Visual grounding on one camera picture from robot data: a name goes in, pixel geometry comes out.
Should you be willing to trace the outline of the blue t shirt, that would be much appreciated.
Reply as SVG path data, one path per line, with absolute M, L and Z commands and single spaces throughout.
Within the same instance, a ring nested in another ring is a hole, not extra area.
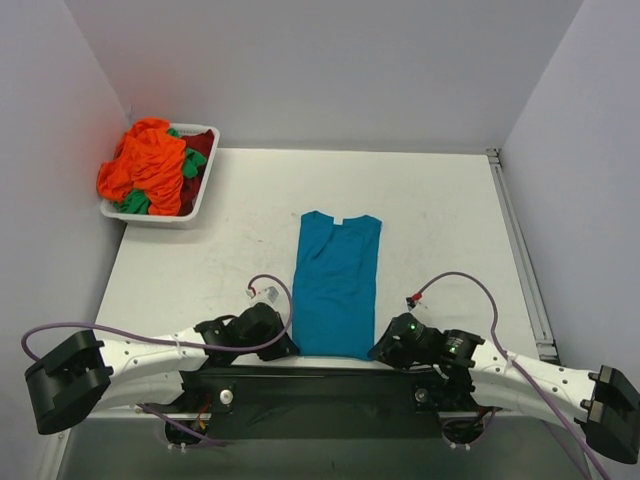
M 382 222 L 301 217 L 293 279 L 293 340 L 303 356 L 367 360 L 375 337 Z

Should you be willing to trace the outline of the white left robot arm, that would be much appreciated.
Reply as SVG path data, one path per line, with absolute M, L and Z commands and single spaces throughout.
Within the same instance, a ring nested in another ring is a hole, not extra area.
M 263 361 L 297 356 L 300 350 L 287 331 L 291 323 L 264 302 L 239 316 L 160 337 L 77 323 L 73 335 L 35 358 L 25 372 L 37 431 L 59 433 L 95 410 L 130 404 L 172 404 L 191 411 L 203 389 L 183 373 L 226 367 L 245 354 Z

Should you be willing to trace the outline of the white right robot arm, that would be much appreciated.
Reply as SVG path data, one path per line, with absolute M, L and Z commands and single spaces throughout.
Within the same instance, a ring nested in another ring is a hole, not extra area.
M 580 427 L 586 444 L 622 464 L 639 458 L 639 392 L 618 369 L 575 370 L 501 353 L 489 340 L 462 330 L 440 331 L 403 313 L 368 352 L 394 369 L 435 368 L 446 378 L 448 404 L 521 413 L 564 428 Z

